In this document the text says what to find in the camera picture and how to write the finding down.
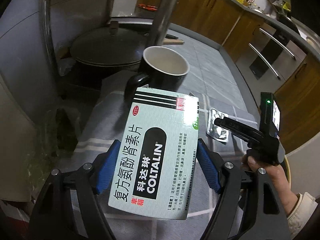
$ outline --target red oval otc label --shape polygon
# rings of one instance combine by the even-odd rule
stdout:
[[[138,112],[139,112],[139,106],[135,106],[135,107],[133,108],[133,110],[132,110],[133,116],[136,116],[136,115],[138,114]]]

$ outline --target cardboard box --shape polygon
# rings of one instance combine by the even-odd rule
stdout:
[[[148,217],[186,219],[198,119],[198,98],[138,88],[120,146],[109,206]]]

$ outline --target black mug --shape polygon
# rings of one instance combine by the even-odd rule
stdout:
[[[177,91],[190,70],[188,61],[172,49],[151,46],[143,51],[139,73],[132,76],[124,91],[124,100],[131,105],[138,87]]]

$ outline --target metal screw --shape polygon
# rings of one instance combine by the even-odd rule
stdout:
[[[264,168],[259,168],[258,171],[262,175],[267,173],[267,171]]]
[[[90,169],[92,168],[92,164],[91,164],[91,163],[85,163],[85,164],[83,165],[83,168],[84,168],[85,170],[90,170]]]
[[[225,166],[227,169],[232,169],[232,168],[233,168],[233,163],[227,162],[227,163],[224,164],[224,166]]]
[[[51,175],[55,176],[59,173],[59,170],[58,169],[54,169],[51,171]]]

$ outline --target oven handle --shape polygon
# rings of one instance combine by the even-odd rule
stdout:
[[[258,56],[263,60],[264,63],[266,63],[266,65],[268,66],[268,68],[271,69],[271,71],[275,74],[275,76],[277,77],[277,79],[281,80],[280,76],[278,75],[278,73],[276,72],[276,70],[271,66],[271,64],[266,60],[266,58],[251,44],[249,43],[249,46],[251,47],[251,49],[253,49],[253,51],[255,53],[258,54]]]
[[[296,60],[295,55],[293,54],[293,52],[291,50],[289,50],[286,46],[284,46],[280,41],[278,41],[274,36],[272,36],[270,33],[268,33],[266,30],[259,28],[259,30],[267,35],[268,37],[270,37],[275,43],[277,43],[282,49],[284,49],[286,52],[288,52],[290,54],[290,56]]]

